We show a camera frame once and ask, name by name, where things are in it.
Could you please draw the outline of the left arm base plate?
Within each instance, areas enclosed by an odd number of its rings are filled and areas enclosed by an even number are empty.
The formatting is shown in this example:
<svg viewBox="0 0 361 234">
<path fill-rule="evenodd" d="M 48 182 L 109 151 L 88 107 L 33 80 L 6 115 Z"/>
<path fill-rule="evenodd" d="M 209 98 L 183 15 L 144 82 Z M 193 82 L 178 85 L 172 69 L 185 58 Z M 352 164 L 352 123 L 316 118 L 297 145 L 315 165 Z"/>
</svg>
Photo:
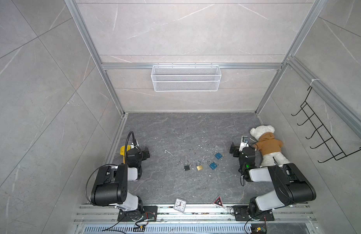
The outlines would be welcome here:
<svg viewBox="0 0 361 234">
<path fill-rule="evenodd" d="M 147 222 L 147 219 L 149 221 L 156 221 L 157 214 L 158 214 L 158 206 L 144 205 L 142 209 L 138 208 L 137 210 L 134 210 L 134 211 L 125 212 L 125 211 L 120 210 L 117 221 L 123 221 L 123 222 L 144 221 L 144 222 Z"/>
</svg>

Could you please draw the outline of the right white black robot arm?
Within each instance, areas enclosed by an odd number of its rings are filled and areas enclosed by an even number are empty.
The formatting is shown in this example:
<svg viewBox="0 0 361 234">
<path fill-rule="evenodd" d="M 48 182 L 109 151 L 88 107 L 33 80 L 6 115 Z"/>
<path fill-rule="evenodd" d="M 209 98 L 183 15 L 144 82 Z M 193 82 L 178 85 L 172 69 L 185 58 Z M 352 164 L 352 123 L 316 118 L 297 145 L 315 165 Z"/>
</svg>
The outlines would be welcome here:
<svg viewBox="0 0 361 234">
<path fill-rule="evenodd" d="M 314 187 L 295 164 L 256 167 L 255 150 L 249 145 L 242 148 L 232 143 L 229 153 L 239 159 L 242 186 L 245 182 L 271 182 L 274 186 L 273 191 L 250 199 L 247 213 L 251 217 L 316 199 Z"/>
</svg>

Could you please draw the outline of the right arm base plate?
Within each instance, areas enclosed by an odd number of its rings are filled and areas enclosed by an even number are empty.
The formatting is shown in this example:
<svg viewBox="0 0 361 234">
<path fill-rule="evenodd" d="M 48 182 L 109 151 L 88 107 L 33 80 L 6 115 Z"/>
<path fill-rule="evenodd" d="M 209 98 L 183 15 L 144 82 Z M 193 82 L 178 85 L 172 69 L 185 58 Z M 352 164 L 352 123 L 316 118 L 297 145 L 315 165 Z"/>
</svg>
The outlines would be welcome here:
<svg viewBox="0 0 361 234">
<path fill-rule="evenodd" d="M 256 208 L 250 208 L 248 205 L 235 205 L 230 209 L 230 214 L 236 221 L 274 221 L 272 210 L 261 211 Z"/>
</svg>

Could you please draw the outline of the black padlock with key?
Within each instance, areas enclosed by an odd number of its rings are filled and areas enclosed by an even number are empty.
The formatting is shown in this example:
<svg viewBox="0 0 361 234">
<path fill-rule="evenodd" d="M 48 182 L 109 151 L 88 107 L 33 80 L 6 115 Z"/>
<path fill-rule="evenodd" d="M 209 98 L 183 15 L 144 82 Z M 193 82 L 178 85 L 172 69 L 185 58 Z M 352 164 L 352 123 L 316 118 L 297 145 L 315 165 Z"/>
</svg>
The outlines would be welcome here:
<svg viewBox="0 0 361 234">
<path fill-rule="evenodd" d="M 189 162 L 185 162 L 183 164 L 183 166 L 184 166 L 184 171 L 190 171 L 191 170 L 191 166 L 190 166 Z"/>
</svg>

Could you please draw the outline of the blue padlock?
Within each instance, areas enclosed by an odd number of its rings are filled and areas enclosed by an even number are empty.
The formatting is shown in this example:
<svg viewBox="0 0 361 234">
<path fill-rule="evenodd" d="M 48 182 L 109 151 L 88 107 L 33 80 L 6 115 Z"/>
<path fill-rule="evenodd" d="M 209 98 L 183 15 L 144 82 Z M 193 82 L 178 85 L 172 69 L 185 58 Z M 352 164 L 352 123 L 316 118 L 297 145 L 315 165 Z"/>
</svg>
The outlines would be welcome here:
<svg viewBox="0 0 361 234">
<path fill-rule="evenodd" d="M 220 152 L 213 151 L 213 153 L 214 153 L 214 156 L 216 157 L 216 159 L 220 160 L 223 158 L 223 154 L 221 154 Z"/>
<path fill-rule="evenodd" d="M 212 170 L 215 170 L 218 167 L 218 165 L 214 161 L 208 160 L 207 163 Z"/>
</svg>

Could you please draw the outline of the yellow toy shovel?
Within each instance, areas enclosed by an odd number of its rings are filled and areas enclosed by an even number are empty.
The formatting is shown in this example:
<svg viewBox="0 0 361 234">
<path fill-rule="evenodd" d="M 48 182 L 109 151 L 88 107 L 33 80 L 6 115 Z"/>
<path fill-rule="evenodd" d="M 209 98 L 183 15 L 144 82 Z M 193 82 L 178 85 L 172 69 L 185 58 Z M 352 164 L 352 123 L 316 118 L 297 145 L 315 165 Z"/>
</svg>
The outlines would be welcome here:
<svg viewBox="0 0 361 234">
<path fill-rule="evenodd" d="M 127 147 L 125 146 L 122 146 L 121 149 L 120 149 L 120 155 L 124 158 L 125 157 L 125 153 L 127 151 L 129 151 L 131 149 L 131 146 L 128 145 Z"/>
</svg>

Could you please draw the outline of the white small alarm clock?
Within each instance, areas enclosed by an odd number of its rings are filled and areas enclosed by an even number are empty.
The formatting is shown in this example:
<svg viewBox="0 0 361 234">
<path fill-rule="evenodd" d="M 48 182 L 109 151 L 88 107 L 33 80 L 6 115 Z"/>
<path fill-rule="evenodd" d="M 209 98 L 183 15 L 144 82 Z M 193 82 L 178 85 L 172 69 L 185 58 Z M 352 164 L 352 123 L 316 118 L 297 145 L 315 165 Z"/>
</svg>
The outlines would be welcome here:
<svg viewBox="0 0 361 234">
<path fill-rule="evenodd" d="M 184 213 L 185 208 L 186 208 L 186 201 L 180 198 L 176 198 L 173 209 L 178 212 Z"/>
</svg>

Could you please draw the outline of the brass yellow padlock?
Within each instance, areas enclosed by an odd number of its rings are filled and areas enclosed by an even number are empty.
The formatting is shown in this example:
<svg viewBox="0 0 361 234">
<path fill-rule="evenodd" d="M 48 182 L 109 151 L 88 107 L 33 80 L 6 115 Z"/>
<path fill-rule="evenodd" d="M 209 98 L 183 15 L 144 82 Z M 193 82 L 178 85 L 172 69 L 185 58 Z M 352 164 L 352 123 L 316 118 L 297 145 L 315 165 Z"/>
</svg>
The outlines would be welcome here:
<svg viewBox="0 0 361 234">
<path fill-rule="evenodd" d="M 202 162 L 200 162 L 200 161 L 197 161 L 197 162 L 196 162 L 196 169 L 197 169 L 198 171 L 203 170 Z"/>
</svg>

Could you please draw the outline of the white teddy bear brown hoodie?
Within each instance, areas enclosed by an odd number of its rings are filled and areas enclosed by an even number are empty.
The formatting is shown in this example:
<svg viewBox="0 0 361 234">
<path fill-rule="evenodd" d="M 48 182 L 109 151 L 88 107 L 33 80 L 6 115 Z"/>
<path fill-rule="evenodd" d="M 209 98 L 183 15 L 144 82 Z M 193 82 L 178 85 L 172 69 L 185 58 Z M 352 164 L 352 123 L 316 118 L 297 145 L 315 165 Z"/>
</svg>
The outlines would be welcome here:
<svg viewBox="0 0 361 234">
<path fill-rule="evenodd" d="M 254 144 L 255 151 L 260 151 L 262 155 L 261 167 L 290 163 L 281 151 L 283 142 L 276 139 L 274 133 L 275 128 L 271 125 L 261 125 L 250 130 L 251 136 L 257 140 Z"/>
</svg>

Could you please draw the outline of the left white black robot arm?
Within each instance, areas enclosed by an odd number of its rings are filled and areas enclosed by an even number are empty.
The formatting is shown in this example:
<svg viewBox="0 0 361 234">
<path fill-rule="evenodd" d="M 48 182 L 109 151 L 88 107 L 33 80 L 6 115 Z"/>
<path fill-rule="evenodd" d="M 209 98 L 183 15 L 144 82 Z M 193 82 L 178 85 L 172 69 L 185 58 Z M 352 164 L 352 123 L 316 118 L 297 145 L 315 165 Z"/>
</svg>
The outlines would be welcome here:
<svg viewBox="0 0 361 234">
<path fill-rule="evenodd" d="M 150 158 L 149 149 L 134 147 L 126 152 L 126 163 L 106 164 L 95 170 L 97 176 L 91 193 L 86 195 L 95 206 L 117 206 L 123 212 L 143 214 L 140 197 L 128 192 L 128 182 L 141 178 L 144 160 Z"/>
</svg>

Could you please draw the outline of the red black triangle sign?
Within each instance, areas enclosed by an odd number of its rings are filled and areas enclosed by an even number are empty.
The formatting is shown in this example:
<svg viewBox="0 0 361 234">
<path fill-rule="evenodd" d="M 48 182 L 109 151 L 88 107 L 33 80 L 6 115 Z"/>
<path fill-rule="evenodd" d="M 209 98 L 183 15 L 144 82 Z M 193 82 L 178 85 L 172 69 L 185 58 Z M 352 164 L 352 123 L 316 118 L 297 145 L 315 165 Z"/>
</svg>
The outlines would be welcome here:
<svg viewBox="0 0 361 234">
<path fill-rule="evenodd" d="M 212 204 L 216 207 L 224 208 L 224 204 L 223 204 L 221 196 L 217 196 Z"/>
</svg>

